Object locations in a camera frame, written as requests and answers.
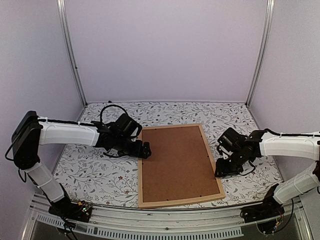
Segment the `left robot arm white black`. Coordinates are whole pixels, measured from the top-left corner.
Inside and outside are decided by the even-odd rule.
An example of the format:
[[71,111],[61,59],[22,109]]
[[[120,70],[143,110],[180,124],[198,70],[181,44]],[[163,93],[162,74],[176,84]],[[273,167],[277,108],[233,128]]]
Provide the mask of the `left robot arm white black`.
[[74,205],[68,195],[52,175],[51,163],[41,161],[40,148],[48,150],[47,157],[57,162],[58,154],[64,145],[82,145],[116,150],[116,157],[123,156],[147,159],[151,156],[148,142],[138,140],[142,126],[128,114],[123,113],[116,121],[104,123],[101,119],[90,123],[64,121],[40,117],[35,111],[28,111],[11,136],[11,145],[4,157],[24,171],[63,216],[74,213]]

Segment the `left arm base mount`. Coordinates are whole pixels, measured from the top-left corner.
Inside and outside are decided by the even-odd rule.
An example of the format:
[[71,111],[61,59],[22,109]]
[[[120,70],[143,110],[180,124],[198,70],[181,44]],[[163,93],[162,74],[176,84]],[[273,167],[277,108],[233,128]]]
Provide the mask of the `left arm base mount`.
[[67,193],[63,198],[53,202],[49,200],[50,207],[48,212],[62,219],[70,219],[88,223],[92,215],[92,205],[84,200],[72,202]]

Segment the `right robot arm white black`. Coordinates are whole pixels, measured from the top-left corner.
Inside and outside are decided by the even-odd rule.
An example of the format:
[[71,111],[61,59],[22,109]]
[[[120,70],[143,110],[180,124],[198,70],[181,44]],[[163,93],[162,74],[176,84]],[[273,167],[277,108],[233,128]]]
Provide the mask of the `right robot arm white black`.
[[320,185],[320,133],[277,133],[268,128],[240,134],[228,128],[217,140],[224,157],[216,160],[218,178],[239,175],[243,165],[257,158],[273,157],[284,181],[273,185],[259,206],[262,218],[269,218],[288,200]]

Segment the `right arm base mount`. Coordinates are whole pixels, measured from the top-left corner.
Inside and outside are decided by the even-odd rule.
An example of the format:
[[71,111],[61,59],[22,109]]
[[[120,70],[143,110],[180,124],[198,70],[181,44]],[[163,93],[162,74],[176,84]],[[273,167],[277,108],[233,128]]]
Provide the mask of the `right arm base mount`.
[[263,234],[273,234],[277,230],[281,221],[283,220],[283,214],[285,210],[283,205],[278,203],[274,199],[274,192],[279,184],[272,186],[266,193],[262,203],[243,207],[240,211],[240,217],[244,219],[245,223],[265,220],[271,217],[280,216],[280,220],[273,220],[267,223],[260,223],[258,230]]

